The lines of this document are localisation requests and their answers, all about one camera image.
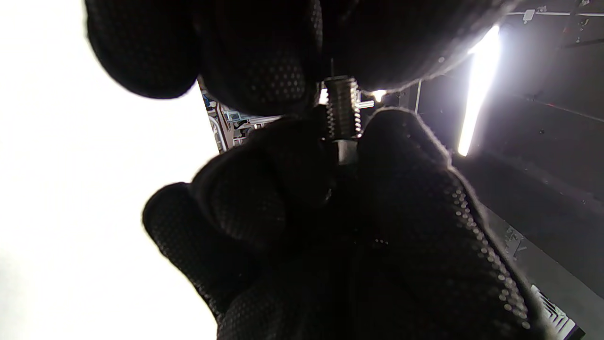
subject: gloved finger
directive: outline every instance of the gloved finger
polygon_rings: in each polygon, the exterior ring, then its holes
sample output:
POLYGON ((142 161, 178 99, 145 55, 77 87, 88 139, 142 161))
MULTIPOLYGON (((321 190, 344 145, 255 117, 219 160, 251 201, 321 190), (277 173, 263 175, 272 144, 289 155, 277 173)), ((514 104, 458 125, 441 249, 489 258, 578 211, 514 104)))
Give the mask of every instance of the gloved finger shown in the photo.
POLYGON ((324 0, 325 46, 363 90, 405 87, 457 65, 519 0, 324 0))
POLYGON ((86 0, 88 37, 118 83, 174 98, 200 80, 219 102, 258 116, 313 107, 322 43, 318 0, 86 0))
POLYGON ((287 250, 291 241, 310 235, 311 223, 295 226, 312 215, 303 212, 325 205, 330 190, 329 163, 315 126, 275 122, 209 162, 191 186, 205 218, 255 253, 287 250))
POLYGON ((472 189, 417 115, 378 112, 358 154, 361 198, 376 221, 376 238, 388 244, 384 267, 404 291, 393 304, 417 304, 418 315, 460 338, 545 334, 524 277, 504 256, 472 189), (472 321, 451 318, 452 310, 472 321))
POLYGON ((86 0, 88 39, 103 68, 149 98, 184 94, 199 74, 186 1, 86 0))
POLYGON ((203 218, 185 183, 168 185, 153 195, 144 208, 143 224, 216 317, 259 273, 252 254, 203 218))

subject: black glove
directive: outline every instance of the black glove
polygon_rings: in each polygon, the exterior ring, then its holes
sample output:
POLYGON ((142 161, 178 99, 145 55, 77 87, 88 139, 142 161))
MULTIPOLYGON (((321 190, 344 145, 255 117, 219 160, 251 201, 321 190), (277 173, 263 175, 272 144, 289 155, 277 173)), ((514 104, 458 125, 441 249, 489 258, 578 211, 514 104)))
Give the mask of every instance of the black glove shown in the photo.
POLYGON ((352 169, 333 165, 312 119, 331 60, 363 90, 404 87, 455 65, 515 3, 86 0, 91 45, 132 92, 177 97, 201 75, 234 109, 298 117, 145 208, 219 339, 547 338, 540 306, 417 117, 377 114, 352 169))
POLYGON ((312 122, 276 122, 145 208, 219 339, 548 338, 480 204, 416 116, 377 113, 353 171, 331 166, 320 135, 312 122))

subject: vent grille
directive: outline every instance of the vent grille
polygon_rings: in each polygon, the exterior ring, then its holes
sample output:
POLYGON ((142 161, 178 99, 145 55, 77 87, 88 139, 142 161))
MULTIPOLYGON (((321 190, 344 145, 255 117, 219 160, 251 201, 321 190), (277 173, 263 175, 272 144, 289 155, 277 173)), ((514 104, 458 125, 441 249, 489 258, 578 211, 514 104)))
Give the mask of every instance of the vent grille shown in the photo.
POLYGON ((543 312, 545 317, 551 322, 556 330, 556 339, 565 340, 576 325, 575 322, 570 319, 558 306, 551 302, 550 299, 548 299, 547 296, 545 296, 537 287, 533 285, 531 287, 531 291, 537 295, 543 304, 543 312))

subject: bright light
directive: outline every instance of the bright light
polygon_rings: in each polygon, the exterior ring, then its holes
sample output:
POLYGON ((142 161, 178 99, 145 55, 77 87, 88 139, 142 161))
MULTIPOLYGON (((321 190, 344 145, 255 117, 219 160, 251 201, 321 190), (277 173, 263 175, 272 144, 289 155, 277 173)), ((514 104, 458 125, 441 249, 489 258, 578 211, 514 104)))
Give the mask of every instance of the bright light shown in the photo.
POLYGON ((377 90, 377 91, 373 91, 371 93, 371 95, 376 99, 376 102, 381 102, 382 98, 384 97, 384 95, 386 94, 386 91, 384 90, 377 90))
POLYGON ((474 59, 470 71, 466 115, 463 119, 461 138, 457 147, 457 152, 462 156, 466 156, 470 150, 480 108, 495 78, 500 55, 499 26, 491 28, 484 38, 470 50, 470 53, 474 54, 474 59))
POLYGON ((321 90, 321 94, 319 94, 319 104, 327 105, 327 99, 329 96, 327 95, 327 89, 324 88, 321 90))

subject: white wall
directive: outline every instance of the white wall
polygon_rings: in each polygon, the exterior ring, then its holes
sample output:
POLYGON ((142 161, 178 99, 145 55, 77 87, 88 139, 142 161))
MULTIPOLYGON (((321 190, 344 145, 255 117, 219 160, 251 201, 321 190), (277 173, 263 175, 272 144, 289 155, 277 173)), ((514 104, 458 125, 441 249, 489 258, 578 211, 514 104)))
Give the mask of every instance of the white wall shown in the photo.
POLYGON ((73 0, 0 9, 0 339, 215 338, 140 223, 217 153, 201 95, 128 93, 83 24, 73 0))

